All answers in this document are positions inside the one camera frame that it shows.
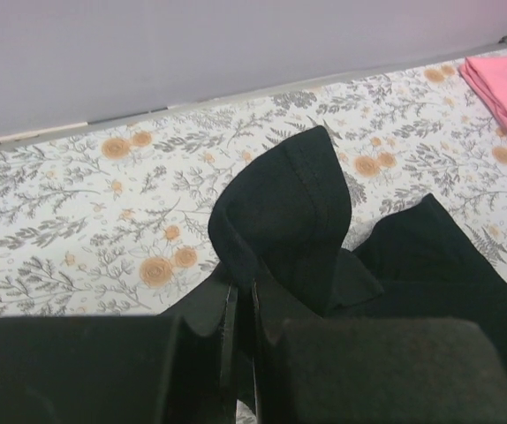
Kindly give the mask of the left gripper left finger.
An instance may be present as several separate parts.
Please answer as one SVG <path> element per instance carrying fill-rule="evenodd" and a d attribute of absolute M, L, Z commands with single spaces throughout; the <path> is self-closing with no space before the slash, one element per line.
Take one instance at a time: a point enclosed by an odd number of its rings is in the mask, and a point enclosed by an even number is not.
<path fill-rule="evenodd" d="M 232 423 L 237 289 L 159 315 L 0 318 L 0 423 Z"/>

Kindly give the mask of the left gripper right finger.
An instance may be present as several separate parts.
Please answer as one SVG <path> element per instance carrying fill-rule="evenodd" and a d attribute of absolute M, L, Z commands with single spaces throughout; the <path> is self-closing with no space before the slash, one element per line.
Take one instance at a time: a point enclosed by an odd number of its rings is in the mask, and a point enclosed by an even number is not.
<path fill-rule="evenodd" d="M 475 324 L 327 320 L 253 286 L 261 423 L 507 423 L 507 374 Z"/>

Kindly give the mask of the black t shirt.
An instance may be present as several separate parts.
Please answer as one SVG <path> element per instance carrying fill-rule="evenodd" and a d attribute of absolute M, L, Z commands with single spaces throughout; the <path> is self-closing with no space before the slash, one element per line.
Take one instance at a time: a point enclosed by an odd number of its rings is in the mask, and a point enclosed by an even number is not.
<path fill-rule="evenodd" d="M 208 235 L 244 291 L 265 265 L 320 316 L 476 322 L 507 372 L 507 283 L 433 195 L 385 216 L 348 250 L 351 218 L 336 152 L 316 126 L 260 155 L 227 185 Z"/>

